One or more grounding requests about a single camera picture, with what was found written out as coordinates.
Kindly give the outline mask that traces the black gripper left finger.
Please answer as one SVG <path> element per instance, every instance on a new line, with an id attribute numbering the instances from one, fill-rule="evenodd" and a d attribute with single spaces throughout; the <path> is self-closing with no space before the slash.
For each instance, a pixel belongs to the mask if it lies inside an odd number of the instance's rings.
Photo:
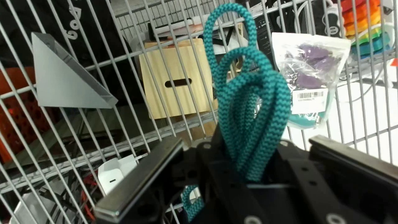
<path id="1" fill-rule="evenodd" d="M 96 224 L 158 224 L 164 207 L 152 187 L 181 151 L 180 139 L 164 139 L 96 205 Z"/>

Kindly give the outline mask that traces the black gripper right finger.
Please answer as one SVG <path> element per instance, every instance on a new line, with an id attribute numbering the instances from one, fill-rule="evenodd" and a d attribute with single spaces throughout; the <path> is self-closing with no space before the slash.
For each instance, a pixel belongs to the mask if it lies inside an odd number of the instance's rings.
<path id="1" fill-rule="evenodd" d="M 398 167 L 324 136 L 309 140 L 309 157 L 358 186 L 398 191 Z"/>

